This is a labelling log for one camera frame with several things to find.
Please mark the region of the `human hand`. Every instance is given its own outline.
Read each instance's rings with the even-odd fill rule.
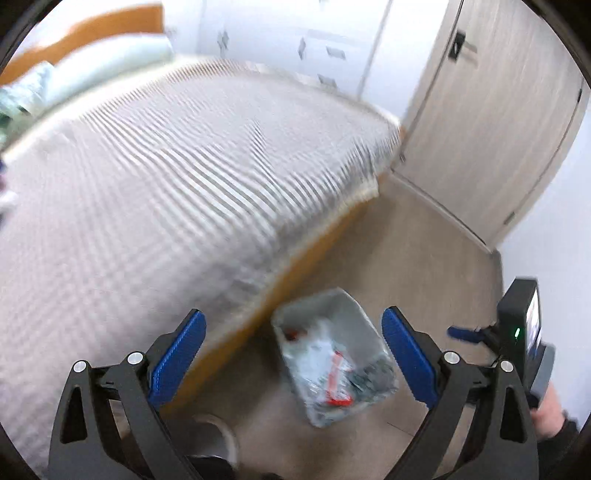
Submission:
[[[531,419],[534,422],[538,440],[552,438],[562,429],[565,420],[564,413],[562,413],[562,406],[552,382],[548,384],[546,395],[539,408],[531,410]]]

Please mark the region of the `white trash bin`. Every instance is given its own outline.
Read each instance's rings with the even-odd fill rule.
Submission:
[[[288,303],[271,323],[312,425],[325,427],[398,389],[386,343],[341,288]]]

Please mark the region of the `screen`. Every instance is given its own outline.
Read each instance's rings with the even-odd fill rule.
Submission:
[[[540,299],[538,298],[538,289],[535,289],[534,296],[531,299],[530,306],[527,309],[526,321],[526,351],[531,352],[532,348],[537,347],[536,340],[539,341],[538,333],[540,331]]]

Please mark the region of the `floor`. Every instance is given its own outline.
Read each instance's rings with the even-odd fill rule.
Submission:
[[[490,362],[484,347],[455,342],[449,325],[476,327],[495,320],[501,297],[498,260],[393,179],[381,187],[295,296],[342,287],[379,322],[397,305],[441,349],[470,362]],[[243,478],[272,471],[286,480],[380,480],[417,432],[427,412],[402,375],[400,390],[363,412],[317,429],[292,393],[274,338],[263,328],[204,388],[186,413],[212,413],[236,432]],[[465,410],[439,473],[449,471],[465,438]]]

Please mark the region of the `striped bedspread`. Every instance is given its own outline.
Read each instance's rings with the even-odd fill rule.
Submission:
[[[8,170],[0,421],[39,473],[71,365],[120,362],[192,307],[210,344],[293,255],[376,195],[398,128],[294,78],[171,66],[40,136]]]

